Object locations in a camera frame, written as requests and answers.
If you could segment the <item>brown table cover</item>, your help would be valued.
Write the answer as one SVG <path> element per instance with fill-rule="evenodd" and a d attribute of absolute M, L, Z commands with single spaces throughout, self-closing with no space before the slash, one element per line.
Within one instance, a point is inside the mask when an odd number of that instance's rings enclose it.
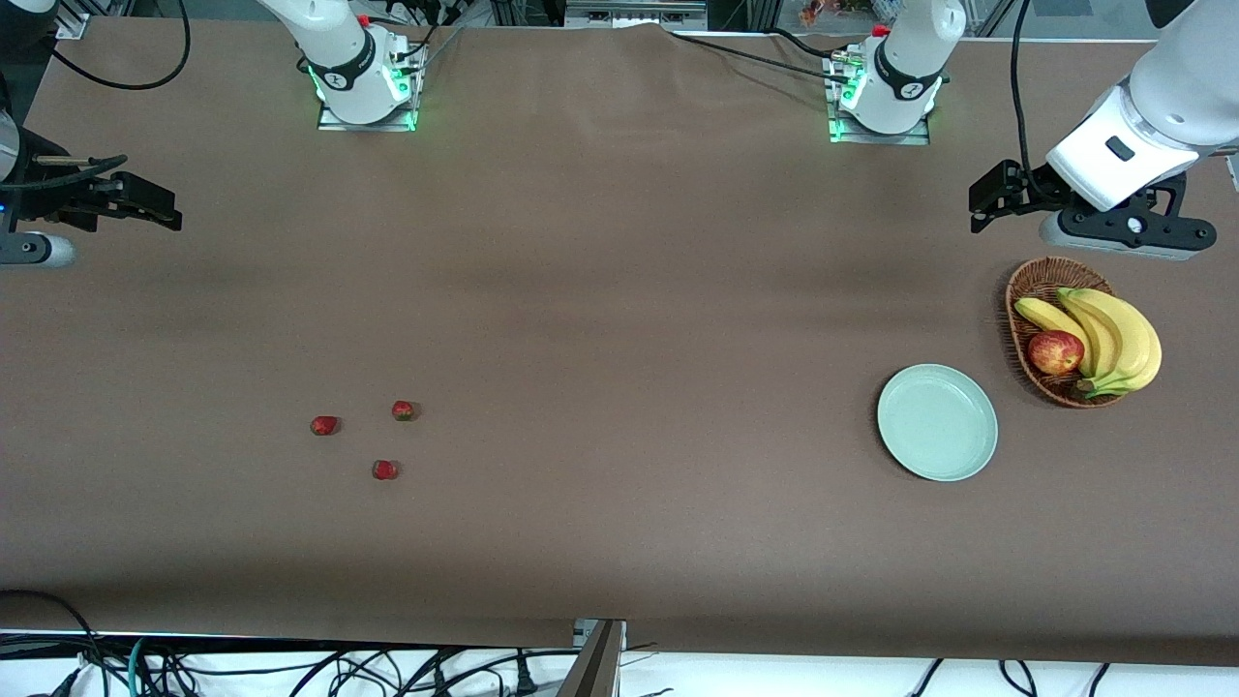
<path fill-rule="evenodd" d="M 1073 253 L 1165 361 L 1072 410 L 1005 345 L 1040 217 L 968 227 L 1016 154 L 1005 45 L 957 50 L 926 147 L 831 142 L 809 76 L 649 26 L 465 31 L 401 134 L 320 132 L 280 25 L 192 45 L 156 92 L 50 67 L 30 109 L 183 230 L 52 227 L 74 265 L 0 270 L 0 591 L 99 631 L 563 645 L 615 617 L 665 652 L 1239 665 L 1220 158 L 1183 201 L 1211 250 Z M 970 479 L 878 437 L 918 363 L 996 410 Z"/>

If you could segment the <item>red apple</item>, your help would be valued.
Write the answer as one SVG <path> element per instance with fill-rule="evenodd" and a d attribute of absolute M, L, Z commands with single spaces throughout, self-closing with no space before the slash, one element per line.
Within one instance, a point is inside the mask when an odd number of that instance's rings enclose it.
<path fill-rule="evenodd" d="M 1061 378 L 1080 369 L 1087 345 L 1068 331 L 1041 331 L 1028 340 L 1026 357 L 1040 374 Z"/>

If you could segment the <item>orange background objects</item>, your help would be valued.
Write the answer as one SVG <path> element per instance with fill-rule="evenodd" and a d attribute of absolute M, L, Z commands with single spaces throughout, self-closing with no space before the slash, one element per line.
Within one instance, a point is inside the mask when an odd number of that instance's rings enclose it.
<path fill-rule="evenodd" d="M 813 28 L 852 21 L 872 24 L 877 15 L 872 0 L 798 0 L 797 19 L 802 27 Z"/>

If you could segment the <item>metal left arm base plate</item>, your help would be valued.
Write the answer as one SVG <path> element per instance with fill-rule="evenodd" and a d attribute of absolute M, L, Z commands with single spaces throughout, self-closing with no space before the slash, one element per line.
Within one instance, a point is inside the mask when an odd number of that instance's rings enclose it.
<path fill-rule="evenodd" d="M 864 128 L 862 123 L 854 114 L 840 111 L 829 116 L 831 128 L 831 142 L 835 144 L 872 144 L 890 146 L 926 146 L 930 142 L 928 123 L 926 118 L 916 124 L 908 132 L 883 134 Z"/>

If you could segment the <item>pale green round plate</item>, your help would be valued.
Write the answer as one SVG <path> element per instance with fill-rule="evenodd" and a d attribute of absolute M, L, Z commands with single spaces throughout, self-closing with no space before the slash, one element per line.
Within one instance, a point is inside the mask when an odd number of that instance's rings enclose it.
<path fill-rule="evenodd" d="M 895 462 L 929 482 L 970 479 L 997 449 L 997 413 L 987 394 L 939 363 L 918 363 L 890 378 L 878 392 L 876 425 Z"/>

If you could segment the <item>metal background device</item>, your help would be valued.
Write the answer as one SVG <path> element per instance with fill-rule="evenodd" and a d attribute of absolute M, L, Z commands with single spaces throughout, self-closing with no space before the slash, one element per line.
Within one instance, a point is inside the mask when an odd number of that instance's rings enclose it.
<path fill-rule="evenodd" d="M 624 28 L 653 24 L 707 31 L 707 0 L 563 0 L 565 28 Z"/>

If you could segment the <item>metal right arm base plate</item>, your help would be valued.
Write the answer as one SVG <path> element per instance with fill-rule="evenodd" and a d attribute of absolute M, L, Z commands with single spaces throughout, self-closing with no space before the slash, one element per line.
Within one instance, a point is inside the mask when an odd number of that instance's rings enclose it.
<path fill-rule="evenodd" d="M 341 120 L 330 106 L 318 108 L 318 131 L 327 132 L 415 132 L 419 119 L 418 106 L 403 103 L 377 123 L 353 124 Z"/>

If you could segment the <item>aluminium profile post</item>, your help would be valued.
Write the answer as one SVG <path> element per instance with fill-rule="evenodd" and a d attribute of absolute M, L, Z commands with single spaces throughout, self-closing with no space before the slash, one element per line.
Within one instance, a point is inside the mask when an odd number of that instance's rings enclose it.
<path fill-rule="evenodd" d="M 627 621 L 584 619 L 577 621 L 581 645 L 555 697 L 620 697 L 620 657 L 624 652 Z"/>

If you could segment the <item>brown wicker basket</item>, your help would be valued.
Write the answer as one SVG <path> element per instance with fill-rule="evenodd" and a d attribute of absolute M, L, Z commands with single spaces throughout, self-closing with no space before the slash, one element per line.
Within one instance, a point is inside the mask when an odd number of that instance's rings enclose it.
<path fill-rule="evenodd" d="M 1006 329 L 1006 352 L 1014 371 L 1022 378 L 1032 392 L 1040 394 L 1046 402 L 1054 404 L 1063 409 L 1101 409 L 1118 404 L 1123 397 L 1120 394 L 1099 394 L 1097 397 L 1087 397 L 1087 392 L 1080 391 L 1079 383 L 1084 376 L 1079 371 L 1072 371 L 1064 376 L 1051 376 L 1040 371 L 1026 354 L 1030 340 L 1040 332 L 1040 327 L 1023 318 L 1016 310 L 1016 303 L 1022 297 L 1037 297 L 1044 303 L 1054 306 L 1056 310 L 1070 314 L 1070 310 L 1059 301 L 1058 288 L 1093 288 L 1101 293 L 1111 293 L 1111 286 L 1101 274 L 1090 266 L 1072 260 L 1070 258 L 1037 258 L 1031 259 L 1016 269 L 1001 295 L 1001 310 L 1004 310 L 1004 323 Z"/>

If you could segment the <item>yellow banana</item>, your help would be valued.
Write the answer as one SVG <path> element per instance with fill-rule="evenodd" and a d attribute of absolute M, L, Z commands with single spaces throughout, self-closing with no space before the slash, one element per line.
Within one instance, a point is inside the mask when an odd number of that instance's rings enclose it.
<path fill-rule="evenodd" d="M 1121 352 L 1119 336 L 1097 313 L 1085 310 L 1078 300 L 1072 300 L 1072 288 L 1057 288 L 1056 296 L 1059 305 L 1067 310 L 1067 313 L 1075 319 L 1087 336 L 1088 363 L 1084 375 L 1093 380 L 1106 379 L 1118 366 L 1118 357 Z"/>
<path fill-rule="evenodd" d="M 1036 326 L 1040 332 L 1068 331 L 1070 334 L 1078 336 L 1088 349 L 1087 336 L 1084 334 L 1084 331 L 1080 329 L 1080 326 L 1075 323 L 1075 319 L 1072 318 L 1070 314 L 1062 312 L 1062 310 L 1057 308 L 1057 306 L 1049 305 L 1048 301 L 1040 300 L 1040 297 L 1021 297 L 1021 300 L 1016 300 L 1016 303 L 1014 303 L 1014 310 L 1016 310 L 1020 317 L 1031 322 L 1032 326 Z M 1080 369 L 1078 370 L 1080 376 L 1084 378 L 1087 378 L 1084 375 L 1084 371 L 1087 371 L 1087 363 L 1085 357 L 1084 361 L 1080 361 Z"/>
<path fill-rule="evenodd" d="M 1085 310 L 1098 314 L 1106 326 L 1119 336 L 1121 352 L 1118 366 L 1106 379 L 1080 380 L 1080 391 L 1087 397 L 1099 394 L 1124 394 L 1141 391 L 1155 378 L 1163 365 L 1163 345 L 1158 332 L 1151 326 L 1127 300 L 1120 300 L 1111 293 L 1101 293 L 1093 288 L 1073 288 L 1072 300 L 1078 300 Z"/>

